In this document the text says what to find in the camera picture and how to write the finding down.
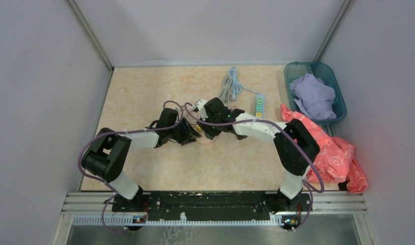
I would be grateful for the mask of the light blue power strip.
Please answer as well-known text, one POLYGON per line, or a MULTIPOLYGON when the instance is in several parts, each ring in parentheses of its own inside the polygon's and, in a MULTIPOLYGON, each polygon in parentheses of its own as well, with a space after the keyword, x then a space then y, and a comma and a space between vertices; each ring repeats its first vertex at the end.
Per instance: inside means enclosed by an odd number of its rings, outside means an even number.
POLYGON ((255 96, 255 116, 264 118, 265 115, 265 96, 263 94, 256 94, 255 96))

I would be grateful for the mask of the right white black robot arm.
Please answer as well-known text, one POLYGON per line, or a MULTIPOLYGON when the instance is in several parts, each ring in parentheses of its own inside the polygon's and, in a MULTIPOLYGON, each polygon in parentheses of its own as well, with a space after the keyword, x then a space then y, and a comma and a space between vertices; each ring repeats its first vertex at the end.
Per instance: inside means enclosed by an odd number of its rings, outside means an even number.
POLYGON ((229 109, 219 98, 199 100, 192 109, 199 113, 197 124, 208 139, 232 133, 238 140, 253 137, 273 143, 286 170, 280 186, 278 203, 284 210, 297 206, 298 194, 320 147, 298 119, 274 122, 253 116, 242 109, 229 109))

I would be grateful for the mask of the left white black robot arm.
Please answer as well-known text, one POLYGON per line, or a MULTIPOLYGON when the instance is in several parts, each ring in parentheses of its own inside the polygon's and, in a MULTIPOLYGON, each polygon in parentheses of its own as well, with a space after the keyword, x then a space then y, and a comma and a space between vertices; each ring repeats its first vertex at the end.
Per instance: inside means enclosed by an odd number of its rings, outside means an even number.
POLYGON ((144 197, 143 189, 123 170, 128 153, 159 148, 170 141, 186 145, 201 137, 184 116, 170 108, 139 133, 118 134, 102 128, 98 136, 81 157, 81 168, 108 184, 131 211, 143 207, 144 197))

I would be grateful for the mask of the green USB charger plug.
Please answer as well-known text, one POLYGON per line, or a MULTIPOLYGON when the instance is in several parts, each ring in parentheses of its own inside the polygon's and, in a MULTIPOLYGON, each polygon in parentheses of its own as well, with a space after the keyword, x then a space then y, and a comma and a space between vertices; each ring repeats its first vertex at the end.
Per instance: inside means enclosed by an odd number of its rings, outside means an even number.
POLYGON ((256 98, 256 103, 257 103, 258 105, 263 105, 263 104, 264 104, 264 99, 263 99, 262 97, 257 97, 257 98, 256 98))

